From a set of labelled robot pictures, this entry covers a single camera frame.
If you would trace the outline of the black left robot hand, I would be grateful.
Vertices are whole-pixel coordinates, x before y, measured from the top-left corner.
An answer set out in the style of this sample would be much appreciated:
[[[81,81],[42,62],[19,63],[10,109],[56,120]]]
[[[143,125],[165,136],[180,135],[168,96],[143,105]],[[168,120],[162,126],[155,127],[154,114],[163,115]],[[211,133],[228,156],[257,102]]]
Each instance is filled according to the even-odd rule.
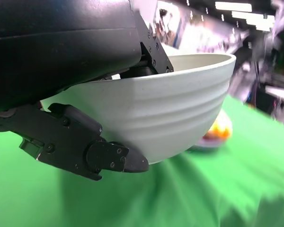
[[[41,101],[120,74],[169,73],[162,45],[128,0],[0,0],[0,132],[22,137],[34,159],[98,181],[100,171],[143,173],[139,151],[102,138],[72,105]]]

